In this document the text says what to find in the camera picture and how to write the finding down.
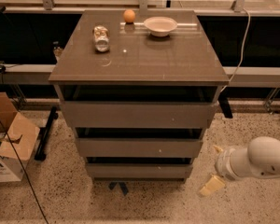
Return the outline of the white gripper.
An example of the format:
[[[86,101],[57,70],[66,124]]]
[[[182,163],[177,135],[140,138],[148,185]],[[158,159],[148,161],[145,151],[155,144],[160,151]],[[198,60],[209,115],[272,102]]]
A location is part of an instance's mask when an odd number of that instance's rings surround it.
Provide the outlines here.
[[[211,175],[207,182],[202,186],[199,190],[199,194],[203,197],[209,196],[214,192],[223,189],[226,186],[226,182],[222,178],[229,181],[237,181],[240,179],[231,168],[231,154],[234,151],[234,148],[223,150],[223,148],[214,145],[214,149],[219,153],[215,163],[215,169],[219,176]]]

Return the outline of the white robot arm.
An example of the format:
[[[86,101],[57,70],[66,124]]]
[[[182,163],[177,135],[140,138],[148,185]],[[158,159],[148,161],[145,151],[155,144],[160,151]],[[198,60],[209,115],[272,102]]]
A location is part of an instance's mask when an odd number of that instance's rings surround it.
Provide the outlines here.
[[[199,195],[207,197],[226,187],[228,181],[244,178],[280,178],[280,140],[261,136],[250,141],[247,147],[222,149],[215,146],[218,153],[214,174],[199,190]]]

